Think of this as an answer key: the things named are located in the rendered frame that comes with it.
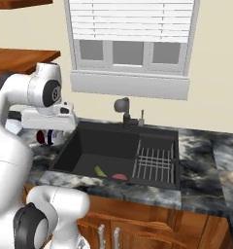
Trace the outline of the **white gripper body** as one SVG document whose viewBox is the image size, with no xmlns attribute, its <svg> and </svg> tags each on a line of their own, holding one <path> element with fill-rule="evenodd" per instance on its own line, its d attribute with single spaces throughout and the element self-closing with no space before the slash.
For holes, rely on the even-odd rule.
<svg viewBox="0 0 233 249">
<path fill-rule="evenodd" d="M 26 108 L 21 112 L 21 124 L 24 128 L 70 131 L 76 128 L 76 116 L 73 110 L 65 107 L 58 107 L 51 116 L 35 108 Z"/>
</svg>

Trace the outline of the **dark sink basin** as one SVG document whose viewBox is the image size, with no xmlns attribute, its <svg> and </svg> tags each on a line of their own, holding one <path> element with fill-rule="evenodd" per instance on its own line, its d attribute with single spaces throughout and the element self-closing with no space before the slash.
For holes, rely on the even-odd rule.
<svg viewBox="0 0 233 249">
<path fill-rule="evenodd" d="M 127 180 L 118 181 L 134 185 L 136 183 L 131 181 L 131 175 L 141 137 L 173 140 L 176 153 L 175 186 L 156 188 L 177 190 L 180 187 L 179 134 L 175 130 L 147 125 L 132 126 L 125 130 L 122 124 L 81 122 L 52 161 L 50 170 L 110 181 L 114 174 L 124 174 Z M 96 165 L 107 177 L 96 175 Z"/>
</svg>

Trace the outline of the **white mug red blue print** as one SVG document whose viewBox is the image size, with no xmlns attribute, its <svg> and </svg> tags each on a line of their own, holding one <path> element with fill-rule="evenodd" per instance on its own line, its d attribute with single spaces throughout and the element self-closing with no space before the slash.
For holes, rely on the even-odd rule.
<svg viewBox="0 0 233 249">
<path fill-rule="evenodd" d="M 39 144 L 57 146 L 63 142 L 63 131 L 54 129 L 38 130 L 36 140 Z"/>
</svg>

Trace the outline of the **white mug black rim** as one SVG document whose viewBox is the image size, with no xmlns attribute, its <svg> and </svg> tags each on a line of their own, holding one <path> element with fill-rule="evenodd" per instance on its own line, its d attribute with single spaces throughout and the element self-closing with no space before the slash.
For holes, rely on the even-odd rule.
<svg viewBox="0 0 233 249">
<path fill-rule="evenodd" d="M 11 111 L 8 114 L 5 128 L 13 134 L 19 134 L 22 131 L 21 113 L 19 111 Z"/>
</svg>

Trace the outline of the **brown wooden shelf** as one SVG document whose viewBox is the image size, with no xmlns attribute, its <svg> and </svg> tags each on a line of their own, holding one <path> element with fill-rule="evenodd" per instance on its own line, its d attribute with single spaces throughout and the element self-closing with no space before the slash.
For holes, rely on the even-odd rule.
<svg viewBox="0 0 233 249">
<path fill-rule="evenodd" d="M 0 0 L 0 10 L 11 10 L 51 4 L 52 0 Z"/>
<path fill-rule="evenodd" d="M 0 74 L 13 71 L 31 74 L 38 62 L 51 62 L 60 56 L 60 51 L 0 49 Z"/>
</svg>

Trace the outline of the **green vegetable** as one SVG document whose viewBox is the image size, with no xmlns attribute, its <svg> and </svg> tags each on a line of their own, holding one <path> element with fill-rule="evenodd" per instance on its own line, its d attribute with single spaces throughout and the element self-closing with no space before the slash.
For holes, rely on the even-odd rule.
<svg viewBox="0 0 233 249">
<path fill-rule="evenodd" d="M 94 170 L 95 170 L 95 173 L 96 173 L 97 176 L 107 177 L 107 175 L 103 172 L 103 170 L 100 168 L 100 166 L 96 165 L 94 167 Z"/>
</svg>

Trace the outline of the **dark grey tap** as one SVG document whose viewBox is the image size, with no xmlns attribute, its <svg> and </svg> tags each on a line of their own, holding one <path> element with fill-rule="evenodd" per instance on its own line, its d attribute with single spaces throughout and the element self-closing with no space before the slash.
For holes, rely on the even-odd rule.
<svg viewBox="0 0 233 249">
<path fill-rule="evenodd" d="M 123 114 L 123 128 L 125 130 L 129 129 L 131 126 L 143 126 L 145 123 L 144 120 L 144 111 L 141 111 L 140 119 L 132 119 L 130 116 L 130 100 L 128 97 L 123 97 L 122 99 L 117 99 L 114 103 L 114 109 L 118 113 Z"/>
</svg>

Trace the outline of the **white framed window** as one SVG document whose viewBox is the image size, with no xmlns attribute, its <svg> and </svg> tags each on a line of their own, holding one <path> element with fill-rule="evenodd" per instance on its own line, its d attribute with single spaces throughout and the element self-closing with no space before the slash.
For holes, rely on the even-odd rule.
<svg viewBox="0 0 233 249">
<path fill-rule="evenodd" d="M 186 43 L 75 39 L 69 0 L 64 0 L 71 51 L 72 89 L 186 100 L 188 69 L 200 0 L 194 0 Z"/>
</svg>

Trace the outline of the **wooden cupboard door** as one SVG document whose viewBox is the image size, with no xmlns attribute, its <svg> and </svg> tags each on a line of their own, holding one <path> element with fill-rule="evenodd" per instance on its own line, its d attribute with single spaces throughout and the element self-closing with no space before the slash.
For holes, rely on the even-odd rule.
<svg viewBox="0 0 233 249">
<path fill-rule="evenodd" d="M 109 221 L 91 217 L 85 217 L 78 221 L 78 228 L 82 236 L 85 237 L 90 244 L 91 249 L 100 249 L 98 229 L 101 225 L 105 226 L 103 235 L 106 241 L 105 249 L 112 249 L 111 223 Z"/>
<path fill-rule="evenodd" d="M 119 249 L 198 249 L 201 237 L 191 229 L 162 231 L 121 222 L 111 222 L 111 228 L 119 228 Z"/>
</svg>

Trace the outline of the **wooden drawer front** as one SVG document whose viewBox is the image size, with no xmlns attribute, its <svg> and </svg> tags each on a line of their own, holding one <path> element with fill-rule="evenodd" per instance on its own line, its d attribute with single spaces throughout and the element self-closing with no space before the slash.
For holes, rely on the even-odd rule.
<svg viewBox="0 0 233 249">
<path fill-rule="evenodd" d="M 163 231 L 178 231 L 182 223 L 183 213 L 181 210 L 101 196 L 90 196 L 89 199 L 88 215 L 93 218 Z"/>
</svg>

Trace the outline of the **white window blind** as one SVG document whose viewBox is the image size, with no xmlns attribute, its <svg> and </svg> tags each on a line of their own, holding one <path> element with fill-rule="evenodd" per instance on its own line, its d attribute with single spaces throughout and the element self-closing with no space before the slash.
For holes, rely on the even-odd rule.
<svg viewBox="0 0 233 249">
<path fill-rule="evenodd" d="M 69 0 L 75 39 L 186 43 L 194 0 Z"/>
</svg>

